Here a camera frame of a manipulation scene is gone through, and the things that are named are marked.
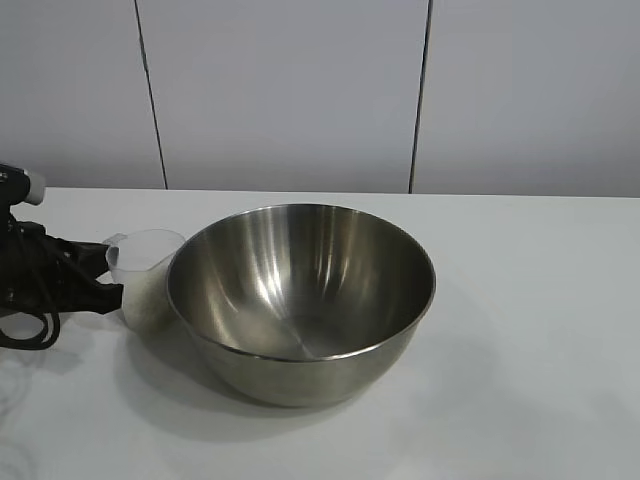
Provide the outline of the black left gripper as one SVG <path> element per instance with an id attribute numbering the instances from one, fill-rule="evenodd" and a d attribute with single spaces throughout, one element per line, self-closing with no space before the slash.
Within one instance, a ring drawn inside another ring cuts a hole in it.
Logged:
<path id="1" fill-rule="evenodd" d="M 50 236 L 1 206 L 1 311 L 108 314 L 122 307 L 124 286 L 90 282 L 72 293 L 71 280 L 97 279 L 109 270 L 104 243 Z"/>

